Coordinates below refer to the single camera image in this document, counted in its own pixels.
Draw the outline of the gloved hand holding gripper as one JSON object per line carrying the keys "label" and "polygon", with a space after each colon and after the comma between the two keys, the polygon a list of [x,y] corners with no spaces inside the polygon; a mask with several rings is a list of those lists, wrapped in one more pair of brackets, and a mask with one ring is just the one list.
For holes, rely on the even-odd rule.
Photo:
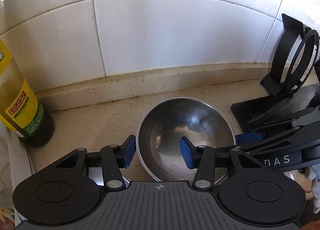
{"label": "gloved hand holding gripper", "polygon": [[320,208],[320,168],[319,164],[306,168],[305,178],[312,182],[311,191],[313,193],[313,213],[317,214]]}

